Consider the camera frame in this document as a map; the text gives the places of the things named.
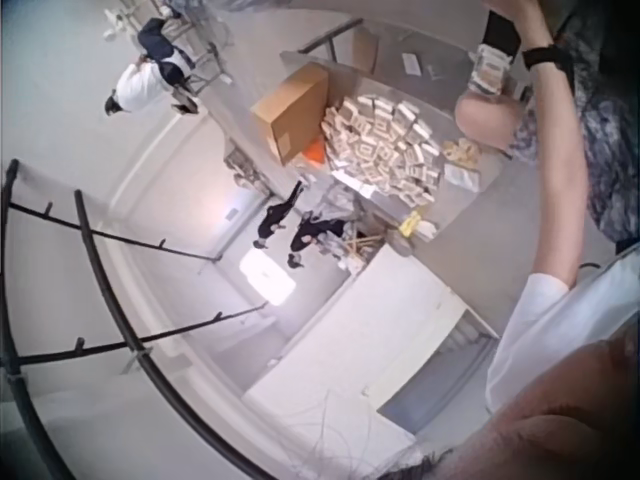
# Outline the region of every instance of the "black railing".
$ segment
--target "black railing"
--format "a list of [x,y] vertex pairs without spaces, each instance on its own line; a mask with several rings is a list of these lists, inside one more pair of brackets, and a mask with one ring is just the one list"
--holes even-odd
[[44,428],[38,412],[33,405],[33,401],[29,396],[27,384],[20,368],[18,360],[18,351],[11,334],[11,325],[9,323],[9,308],[7,306],[7,290],[5,284],[6,263],[5,249],[7,238],[7,224],[9,220],[9,203],[11,203],[11,195],[13,193],[13,184],[18,175],[19,162],[12,160],[7,170],[6,181],[2,188],[2,207],[0,214],[2,215],[2,246],[0,247],[0,325],[2,326],[2,358],[4,370],[7,376],[7,383],[11,389],[13,400],[18,408],[18,413],[22,418],[24,427],[31,436],[31,440],[40,455],[43,463],[51,476],[56,480],[74,480],[75,477],[69,470],[69,467],[60,456],[55,445],[51,441],[51,437]]
[[328,32],[323,33],[317,38],[314,38],[309,43],[307,43],[304,47],[298,49],[298,53],[309,54],[314,51],[316,48],[326,45],[327,54],[329,55],[329,59],[332,62],[337,62],[338,57],[336,55],[336,46],[333,43],[333,39],[338,35],[342,35],[343,33],[357,27],[358,25],[362,25],[362,18],[355,18],[353,20],[349,20],[341,25],[338,25],[336,28],[329,30]]
[[[171,250],[164,248],[164,241],[160,242],[159,245],[147,244],[144,242],[139,242],[132,239],[127,239],[124,237],[119,237],[116,235],[107,234],[104,232],[99,232],[91,229],[91,225],[89,223],[89,218],[87,215],[87,211],[84,205],[84,198],[82,192],[80,190],[76,190],[74,193],[75,202],[76,202],[76,211],[78,214],[79,225],[76,225],[71,222],[67,222],[65,220],[61,220],[55,217],[51,217],[49,215],[51,210],[51,203],[47,205],[47,208],[44,213],[36,212],[26,207],[22,207],[20,205],[13,204],[11,202],[11,197],[13,193],[13,186],[17,178],[19,169],[19,161],[12,160],[11,164],[7,170],[6,181],[2,188],[2,205],[1,205],[1,215],[2,215],[2,246],[0,248],[0,325],[2,327],[2,339],[1,339],[1,348],[2,348],[2,359],[0,362],[0,366],[4,368],[5,374],[7,377],[7,381],[9,387],[11,388],[11,392],[13,394],[13,399],[18,408],[18,412],[22,418],[25,429],[29,436],[31,437],[38,454],[42,458],[45,466],[47,467],[51,476],[58,480],[74,480],[75,477],[71,473],[71,470],[64,462],[64,459],[56,449],[53,444],[51,438],[49,437],[42,421],[38,417],[38,414],[35,410],[31,397],[29,395],[26,382],[21,370],[22,365],[34,365],[41,363],[49,363],[55,361],[62,360],[70,360],[74,358],[82,358],[91,355],[97,355],[101,353],[106,353],[114,350],[118,350],[121,348],[129,348],[133,354],[135,355],[135,360],[140,364],[142,370],[149,377],[153,385],[157,388],[158,392],[162,395],[162,397],[171,405],[171,407],[180,415],[180,417],[197,433],[200,438],[207,443],[210,447],[216,450],[219,454],[223,456],[229,463],[234,465],[240,471],[248,475],[252,479],[266,479],[266,480],[275,480],[271,474],[263,470],[261,467],[256,465],[249,458],[244,456],[240,451],[238,451],[233,445],[227,442],[218,432],[212,429],[198,414],[197,412],[187,403],[187,401],[178,393],[178,391],[173,387],[171,382],[167,379],[167,377],[162,373],[162,371],[158,368],[154,360],[151,358],[151,349],[145,347],[145,343],[157,341],[163,338],[171,337],[174,335],[180,335],[186,332],[190,332],[196,330],[198,328],[203,328],[209,325],[213,325],[215,323],[219,323],[225,320],[230,320],[232,318],[237,318],[241,315],[245,315],[257,310],[261,310],[266,306],[266,303],[243,312],[239,312],[233,315],[223,316],[222,313],[218,313],[213,319],[206,320],[204,322],[196,323],[193,325],[188,325],[185,327],[176,328],[170,331],[161,332],[153,335],[149,335],[146,337],[138,337],[137,333],[133,329],[133,326],[129,322],[120,302],[117,299],[113,288],[111,287],[111,283],[109,282],[109,278],[102,264],[102,260],[100,259],[100,255],[96,248],[94,235],[101,236],[103,238],[121,241],[130,245],[136,245],[146,248],[152,248],[154,250],[160,250],[166,253],[172,253],[175,255],[182,255],[187,257],[195,257],[201,258],[205,260],[215,261],[216,259],[190,254],[188,252],[182,252],[178,250]],[[7,234],[7,224],[8,224],[8,214],[9,208],[12,207],[16,210],[22,211],[23,213],[27,213],[29,215],[36,216],[38,218],[42,218],[43,220],[52,221],[56,224],[63,225],[68,228],[72,228],[75,230],[80,230],[82,235],[82,240],[87,251],[87,255],[89,257],[89,262],[91,264],[91,268],[93,270],[96,282],[102,294],[102,297],[109,309],[109,312],[118,327],[124,341],[110,343],[106,345],[99,345],[95,347],[84,347],[84,339],[78,338],[76,340],[76,346],[73,350],[67,350],[62,352],[54,352],[54,353],[46,353],[46,354],[37,354],[37,355],[29,355],[25,357],[20,357],[16,350],[15,343],[13,341],[13,336],[11,334],[11,327],[9,321],[9,311],[7,306],[7,295],[6,295],[6,285],[5,285],[5,248],[6,248],[6,234]]]

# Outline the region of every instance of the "window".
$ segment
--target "window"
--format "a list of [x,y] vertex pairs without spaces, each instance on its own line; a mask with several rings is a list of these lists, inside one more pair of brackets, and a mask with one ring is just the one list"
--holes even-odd
[[296,288],[296,282],[262,250],[249,250],[240,261],[240,271],[272,305],[281,305]]

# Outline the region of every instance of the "black wristband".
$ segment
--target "black wristband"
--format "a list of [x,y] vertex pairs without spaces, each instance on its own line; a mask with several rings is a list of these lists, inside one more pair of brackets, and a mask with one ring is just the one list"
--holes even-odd
[[532,48],[522,52],[522,58],[527,70],[540,63],[554,63],[558,69],[567,75],[571,92],[574,91],[573,83],[573,60],[571,55],[562,50],[557,45],[549,45],[548,47]]

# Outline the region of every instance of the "white sleeve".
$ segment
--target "white sleeve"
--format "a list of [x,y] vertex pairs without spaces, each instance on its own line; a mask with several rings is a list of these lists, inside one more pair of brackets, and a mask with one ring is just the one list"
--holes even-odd
[[129,65],[127,67],[127,69],[124,72],[122,72],[122,75],[120,75],[120,79],[118,80],[118,83],[116,85],[116,90],[121,90],[123,88],[126,89],[127,88],[127,84],[129,83],[129,80],[136,73],[138,73],[138,67],[136,67],[132,63],[131,65]]
[[551,275],[529,276],[489,368],[486,397],[491,411],[498,410],[546,370],[534,356],[535,338],[526,338],[532,348],[515,347],[568,292],[569,287]]

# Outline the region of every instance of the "person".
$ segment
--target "person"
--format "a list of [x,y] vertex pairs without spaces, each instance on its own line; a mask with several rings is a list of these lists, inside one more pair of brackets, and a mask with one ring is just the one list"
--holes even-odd
[[294,235],[293,240],[291,240],[289,247],[291,252],[287,258],[289,268],[302,268],[304,266],[301,263],[302,255],[300,252],[302,250],[312,243],[315,243],[320,235],[326,234],[327,232],[333,233],[336,237],[342,237],[346,225],[346,220],[339,218],[318,220],[313,216],[312,212],[307,212],[298,225],[298,231]]
[[[537,0],[486,3],[514,21],[523,48],[552,45]],[[574,287],[589,195],[582,126],[566,74],[550,62],[531,73],[541,224],[532,274],[489,369],[493,416],[440,458],[380,480],[638,477],[640,246]]]
[[[615,243],[639,237],[640,42],[634,14],[627,10],[622,0],[578,0],[557,41],[573,63],[590,180],[588,211]],[[471,91],[455,109],[456,123],[466,136],[529,163],[537,158],[537,115],[534,99],[523,106],[507,96]]]
[[180,104],[172,108],[184,114],[196,114],[196,103],[182,90],[195,68],[195,63],[186,52],[173,45],[162,33],[170,19],[179,19],[181,14],[164,5],[160,8],[163,18],[151,18],[138,32],[138,42],[146,54],[120,76],[116,88],[105,102],[108,116],[118,112],[137,112],[153,103],[165,93],[172,93]]
[[282,221],[289,215],[289,212],[293,210],[298,197],[303,191],[304,186],[302,182],[297,182],[289,198],[283,203],[271,205],[267,208],[267,215],[264,217],[264,220],[260,222],[260,225],[258,225],[258,239],[253,242],[255,248],[260,250],[266,249],[269,237],[278,230],[286,228],[282,225]]

